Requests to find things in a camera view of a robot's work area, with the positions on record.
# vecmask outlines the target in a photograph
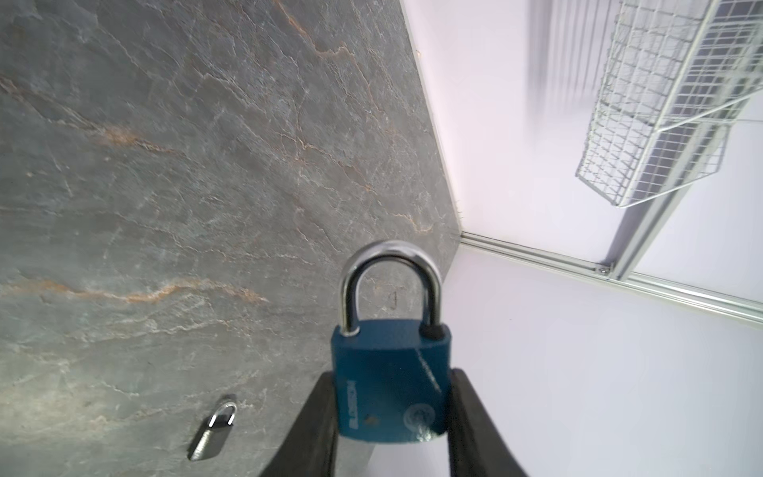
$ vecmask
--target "circular logo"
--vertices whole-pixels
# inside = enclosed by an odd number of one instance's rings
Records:
[[[434,409],[432,406],[420,402],[414,404],[405,410],[403,414],[403,424],[409,431],[415,433],[426,433],[432,423],[434,423]]]

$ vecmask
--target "white wall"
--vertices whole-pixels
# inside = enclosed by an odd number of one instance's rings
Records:
[[[763,472],[761,328],[464,247],[443,319],[532,477]],[[377,446],[365,477],[448,474],[439,438]]]
[[[527,0],[402,4],[464,230],[604,259],[623,212],[575,178],[591,107],[526,114]]]
[[[742,119],[763,121],[763,94]],[[723,167],[691,186],[637,272],[763,301],[763,124],[739,122]]]

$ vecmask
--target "blue padlock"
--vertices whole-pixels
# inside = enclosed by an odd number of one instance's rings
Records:
[[[423,319],[358,319],[358,284],[375,263],[412,268],[424,291]],[[431,440],[447,428],[450,331],[440,323],[442,280],[434,262],[401,240],[371,243],[345,266],[341,325],[331,338],[339,432],[376,443]]]

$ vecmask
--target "padlock body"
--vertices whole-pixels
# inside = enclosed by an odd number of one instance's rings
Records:
[[[221,423],[213,427],[209,427],[206,423],[202,424],[188,450],[188,459],[204,460],[215,457],[223,449],[232,429],[232,424]]]
[[[331,338],[339,432],[367,442],[431,440],[447,428],[450,331],[429,340],[419,320],[361,320]]]

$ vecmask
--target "wire basket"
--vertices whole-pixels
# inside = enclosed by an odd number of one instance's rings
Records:
[[[717,172],[762,60],[762,1],[622,2],[576,175],[625,208]]]

